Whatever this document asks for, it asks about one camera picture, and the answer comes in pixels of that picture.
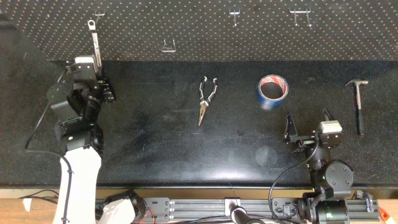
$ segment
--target wrench head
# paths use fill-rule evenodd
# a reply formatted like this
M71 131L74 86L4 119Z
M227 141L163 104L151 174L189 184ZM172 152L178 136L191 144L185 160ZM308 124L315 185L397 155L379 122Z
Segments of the wrench head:
M359 78L354 78L353 80L349 81L346 86L350 83L354 83L355 86L357 85L367 85L369 83L369 81L367 80L361 80Z

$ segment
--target orange object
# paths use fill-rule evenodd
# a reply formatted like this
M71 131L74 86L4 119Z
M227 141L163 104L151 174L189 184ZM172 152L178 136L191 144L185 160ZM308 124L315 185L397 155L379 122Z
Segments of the orange object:
M391 218L391 216L381 207L379 207L379 213L381 219L386 223L386 224L396 224L395 221Z

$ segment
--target wooden surface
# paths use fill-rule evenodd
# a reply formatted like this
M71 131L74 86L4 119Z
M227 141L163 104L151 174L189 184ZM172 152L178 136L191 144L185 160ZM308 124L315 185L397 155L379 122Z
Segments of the wooden surface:
M379 200L379 205L387 210L394 220L398 220L398 200ZM0 199L0 223L52 223L56 208L55 204L39 199L32 199L30 212L27 212L22 199ZM378 223L384 222L367 222L367 224Z

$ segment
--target wrench handle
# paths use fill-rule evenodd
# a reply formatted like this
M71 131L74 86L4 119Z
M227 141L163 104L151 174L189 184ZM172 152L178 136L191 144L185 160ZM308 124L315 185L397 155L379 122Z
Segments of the wrench handle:
M364 136L365 132L364 132L364 128L363 128L362 110L361 109L357 109L356 110L356 115L357 115L357 119L358 119L358 134L360 136Z

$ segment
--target pegboard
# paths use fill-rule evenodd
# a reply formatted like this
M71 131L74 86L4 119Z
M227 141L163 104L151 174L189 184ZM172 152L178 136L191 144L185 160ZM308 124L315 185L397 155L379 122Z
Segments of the pegboard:
M398 3L324 1L13 0L2 11L48 60L94 54L103 60L398 60ZM294 15L289 9L310 9ZM230 10L239 10L234 27ZM176 52L162 52L167 47Z

